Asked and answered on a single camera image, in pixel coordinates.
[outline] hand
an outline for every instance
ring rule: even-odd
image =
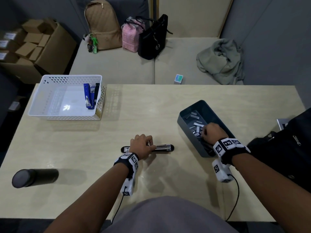
[[[227,138],[227,133],[215,123],[209,123],[203,127],[201,137],[209,144],[215,145],[215,143],[221,138]]]
[[[153,144],[152,136],[136,135],[135,139],[131,139],[131,145],[129,152],[136,153],[138,155],[138,159],[144,159],[149,156],[151,151],[155,150],[156,146]]]

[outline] white plastic basket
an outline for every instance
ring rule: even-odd
[[[96,108],[87,109],[84,83],[100,83]],[[43,120],[100,120],[106,86],[101,75],[44,75],[34,94],[28,115]]]

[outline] forearm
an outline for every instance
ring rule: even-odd
[[[128,168],[124,164],[114,165],[62,212],[45,233],[99,232],[127,175]]]
[[[232,163],[286,232],[310,232],[311,194],[249,154]]]

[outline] wooden table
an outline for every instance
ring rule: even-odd
[[[144,133],[175,150],[139,162],[134,195],[124,197],[121,208],[171,195],[227,218],[236,183],[218,182],[214,159],[200,157],[177,124],[179,112],[202,99],[244,144],[277,131],[277,118],[304,111],[294,86],[110,84],[101,121],[42,121],[27,115],[29,103],[0,168],[0,217],[56,218],[111,168],[121,147]],[[55,184],[15,189],[11,179],[23,168],[58,168],[60,176]],[[231,220],[274,221],[239,172],[231,170],[241,190]]]

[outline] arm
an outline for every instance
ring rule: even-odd
[[[152,136],[136,135],[131,139],[130,152],[139,159],[147,157],[152,150]],[[63,211],[46,229],[45,233],[96,233],[111,211],[128,175],[128,168],[118,163],[110,168],[72,205]]]
[[[226,137],[228,135],[217,124],[210,123],[203,128],[202,138],[212,145]],[[309,192],[250,154],[235,155],[232,157],[232,163],[263,206],[286,232],[310,232]]]

